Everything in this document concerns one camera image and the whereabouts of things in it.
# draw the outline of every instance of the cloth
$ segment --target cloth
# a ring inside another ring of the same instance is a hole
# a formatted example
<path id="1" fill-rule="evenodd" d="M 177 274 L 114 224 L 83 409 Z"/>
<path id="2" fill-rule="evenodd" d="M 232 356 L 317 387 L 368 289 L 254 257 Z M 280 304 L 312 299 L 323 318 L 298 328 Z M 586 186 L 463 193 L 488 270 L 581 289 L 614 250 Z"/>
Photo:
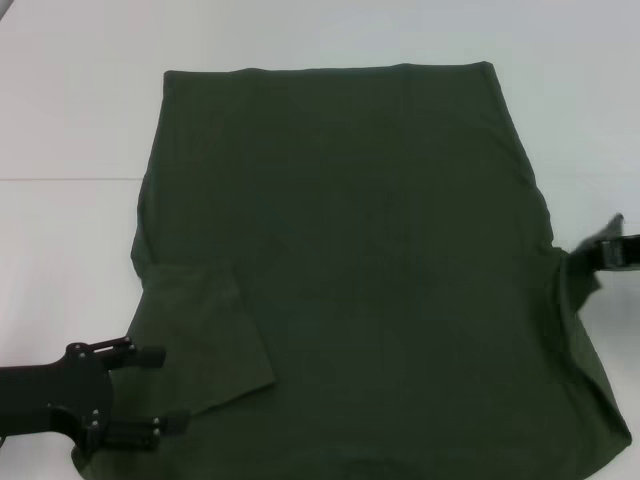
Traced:
<path id="1" fill-rule="evenodd" d="M 631 442 L 490 63 L 167 72 L 138 213 L 128 334 L 168 354 L 114 414 L 192 423 L 87 480 L 581 480 Z"/>

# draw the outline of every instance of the white table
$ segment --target white table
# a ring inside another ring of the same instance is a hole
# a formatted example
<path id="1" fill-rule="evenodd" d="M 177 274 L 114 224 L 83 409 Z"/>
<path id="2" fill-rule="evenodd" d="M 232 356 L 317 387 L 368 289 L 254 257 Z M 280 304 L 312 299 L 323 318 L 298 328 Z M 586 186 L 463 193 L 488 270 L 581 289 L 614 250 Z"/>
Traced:
<path id="1" fill-rule="evenodd" d="M 616 211 L 640 233 L 639 16 L 631 0 L 18 0 L 0 21 L 0 365 L 126 330 L 135 204 L 169 69 L 488 60 L 556 243 Z M 640 273 L 601 278 L 582 318 L 640 433 Z M 0 478 L 77 479 L 70 449 L 57 434 L 10 438 Z M 594 478 L 637 478 L 639 452 Z"/>

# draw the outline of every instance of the dark green shirt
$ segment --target dark green shirt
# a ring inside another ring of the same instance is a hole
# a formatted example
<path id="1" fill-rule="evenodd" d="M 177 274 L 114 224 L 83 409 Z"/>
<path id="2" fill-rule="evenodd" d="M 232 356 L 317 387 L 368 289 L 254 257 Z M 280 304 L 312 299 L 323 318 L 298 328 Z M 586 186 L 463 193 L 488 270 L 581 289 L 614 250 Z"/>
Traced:
<path id="1" fill-rule="evenodd" d="M 581 480 L 631 441 L 489 63 L 167 72 L 138 212 L 168 357 L 115 413 L 193 419 L 86 479 Z"/>

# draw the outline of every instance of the green t-shirt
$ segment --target green t-shirt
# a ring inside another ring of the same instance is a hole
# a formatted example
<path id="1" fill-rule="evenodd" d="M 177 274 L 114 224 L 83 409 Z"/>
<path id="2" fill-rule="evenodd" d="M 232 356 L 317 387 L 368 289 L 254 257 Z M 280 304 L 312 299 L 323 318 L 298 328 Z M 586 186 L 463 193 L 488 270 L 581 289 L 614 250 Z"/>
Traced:
<path id="1" fill-rule="evenodd" d="M 170 71 L 95 480 L 581 480 L 631 442 L 495 70 Z"/>

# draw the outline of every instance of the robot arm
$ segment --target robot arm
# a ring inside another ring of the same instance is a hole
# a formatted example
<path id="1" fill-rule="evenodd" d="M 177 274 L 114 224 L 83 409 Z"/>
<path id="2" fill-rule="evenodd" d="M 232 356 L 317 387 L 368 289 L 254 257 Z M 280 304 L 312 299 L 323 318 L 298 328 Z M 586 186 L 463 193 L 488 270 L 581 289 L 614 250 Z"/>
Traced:
<path id="1" fill-rule="evenodd" d="M 49 365 L 0 368 L 0 437 L 59 432 L 85 455 L 101 448 L 154 450 L 163 434 L 186 430 L 189 413 L 112 418 L 110 371 L 159 368 L 164 358 L 163 348 L 139 348 L 124 337 L 92 345 L 72 343 Z"/>
<path id="2" fill-rule="evenodd" d="M 569 255 L 572 270 L 625 271 L 640 269 L 640 235 L 607 237 L 585 242 Z"/>

